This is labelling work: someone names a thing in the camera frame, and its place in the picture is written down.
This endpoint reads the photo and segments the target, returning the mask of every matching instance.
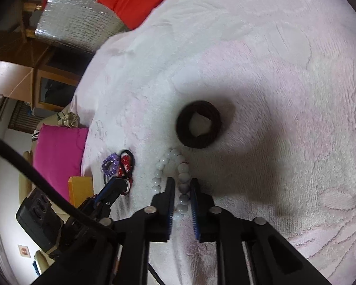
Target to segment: wooden cabinet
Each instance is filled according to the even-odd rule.
[[[24,43],[20,33],[0,32],[0,95],[31,108],[61,111],[91,58],[37,40]]]

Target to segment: picture frame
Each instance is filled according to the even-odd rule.
[[[29,248],[25,245],[17,245],[19,247],[19,252],[22,257],[30,258]]]

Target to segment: white bead necklace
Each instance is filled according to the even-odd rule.
[[[189,183],[190,182],[190,173],[189,173],[189,165],[186,162],[186,158],[179,153],[177,149],[167,150],[165,154],[161,157],[159,162],[156,164],[156,171],[154,172],[154,178],[152,179],[152,195],[158,194],[161,192],[161,178],[163,176],[163,169],[165,165],[169,163],[169,160],[175,160],[177,166],[177,170],[179,172],[178,179],[180,184],[178,186],[178,190],[181,193],[179,196],[179,204],[175,207],[175,211],[173,214],[174,220],[179,220],[183,218],[183,216],[188,212],[188,204],[190,201],[187,193],[190,190]]]

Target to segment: yellow box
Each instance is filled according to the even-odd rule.
[[[94,195],[92,177],[70,177],[69,179],[70,203],[79,207],[88,197]]]

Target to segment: black hair tie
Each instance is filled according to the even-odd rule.
[[[210,131],[198,137],[191,134],[189,129],[190,120],[196,112],[211,120]],[[220,113],[214,105],[206,101],[195,101],[182,109],[175,124],[175,131],[180,142],[186,147],[203,149],[215,141],[221,126]]]

